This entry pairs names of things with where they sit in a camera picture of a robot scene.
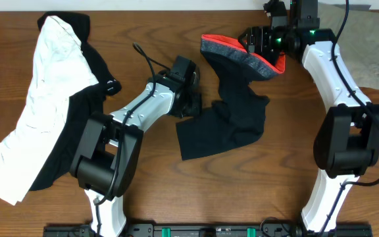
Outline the black leggings with red waistband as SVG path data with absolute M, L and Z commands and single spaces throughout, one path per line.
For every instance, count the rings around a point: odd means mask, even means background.
M 253 81 L 270 80 L 284 73 L 286 58 L 278 54 L 275 64 L 227 36 L 204 34 L 200 52 L 219 79 L 220 100 L 213 101 L 200 116 L 176 124 L 182 160 L 198 159 L 258 141 L 265 130 L 270 99 L 257 95 Z

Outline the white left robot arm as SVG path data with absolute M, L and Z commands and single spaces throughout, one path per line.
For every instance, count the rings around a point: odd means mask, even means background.
M 106 115 L 94 112 L 84 128 L 70 173 L 91 205 L 95 236 L 120 236 L 127 224 L 124 194 L 136 172 L 143 135 L 162 116 L 201 113 L 199 67 L 178 56 L 172 68 L 150 77 L 127 106 Z

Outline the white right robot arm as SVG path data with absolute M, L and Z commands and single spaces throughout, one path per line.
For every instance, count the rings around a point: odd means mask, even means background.
M 320 27 L 316 1 L 269 1 L 269 26 L 246 29 L 238 41 L 250 55 L 275 63 L 297 59 L 311 75 L 326 108 L 313 144 L 318 167 L 311 196 L 290 236 L 371 236 L 368 224 L 337 224 L 343 202 L 379 158 L 379 104 L 356 85 L 341 55 L 340 32 Z

